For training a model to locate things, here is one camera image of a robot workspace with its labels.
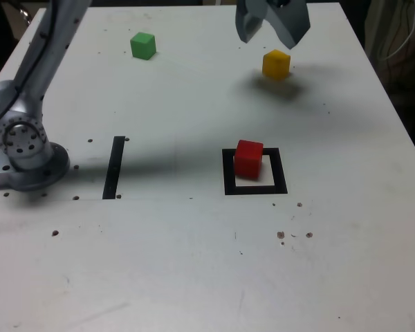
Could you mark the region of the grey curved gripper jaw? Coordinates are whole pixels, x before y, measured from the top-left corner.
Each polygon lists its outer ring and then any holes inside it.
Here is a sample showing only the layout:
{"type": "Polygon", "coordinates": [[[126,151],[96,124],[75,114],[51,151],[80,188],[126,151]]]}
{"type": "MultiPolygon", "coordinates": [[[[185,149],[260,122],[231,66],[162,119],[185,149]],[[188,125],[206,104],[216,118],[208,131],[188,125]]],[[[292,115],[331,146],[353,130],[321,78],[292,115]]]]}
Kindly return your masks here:
{"type": "Polygon", "coordinates": [[[311,27],[305,1],[268,1],[267,21],[280,42],[294,48],[311,27]]]}
{"type": "Polygon", "coordinates": [[[239,39],[248,43],[266,18],[268,3],[264,0],[238,0],[235,25],[239,39]]]}

